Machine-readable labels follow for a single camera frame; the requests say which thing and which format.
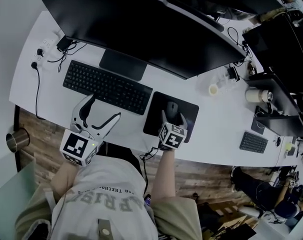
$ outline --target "wooden floor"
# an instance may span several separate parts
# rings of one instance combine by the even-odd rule
[[[47,120],[39,120],[35,115],[21,109],[19,115],[20,127],[25,128],[30,135],[30,144],[24,151],[36,160],[37,183],[50,182],[52,177],[63,163],[59,147],[64,134],[64,128]],[[26,164],[26,157],[21,155],[21,164]],[[147,192],[151,191],[160,156],[146,162],[149,185]],[[176,192],[178,196],[199,195],[200,201],[216,203],[234,201],[236,204],[246,203],[249,198],[243,192],[232,192],[230,182],[231,166],[215,165],[209,163],[192,162],[181,159],[175,161]],[[268,168],[244,167],[244,172],[254,178],[269,181]]]

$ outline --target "seated person in dark clothes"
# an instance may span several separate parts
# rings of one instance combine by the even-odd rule
[[[286,179],[284,186],[272,187],[269,182],[244,173],[240,167],[234,167],[230,176],[236,190],[243,191],[264,211],[272,211],[281,219],[293,218],[303,211],[303,186],[300,185],[291,192],[291,178]]]

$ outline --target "office chair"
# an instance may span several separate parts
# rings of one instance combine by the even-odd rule
[[[287,15],[293,24],[297,24],[303,20],[303,13],[300,10],[289,10]]]

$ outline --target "monitor stand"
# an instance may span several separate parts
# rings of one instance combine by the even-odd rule
[[[123,53],[105,50],[99,67],[135,81],[142,80],[147,63]]]

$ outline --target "black pants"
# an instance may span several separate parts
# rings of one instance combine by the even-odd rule
[[[236,189],[243,191],[258,207],[267,211],[275,207],[282,191],[281,187],[272,187],[269,182],[255,179],[239,167],[234,170],[232,181]]]
[[[123,159],[131,163],[137,169],[137,171],[143,176],[139,160],[133,155],[132,151],[127,147],[117,146],[108,143],[108,150],[106,155],[106,143],[104,142],[104,144],[101,145],[97,155],[107,156],[110,158]]]

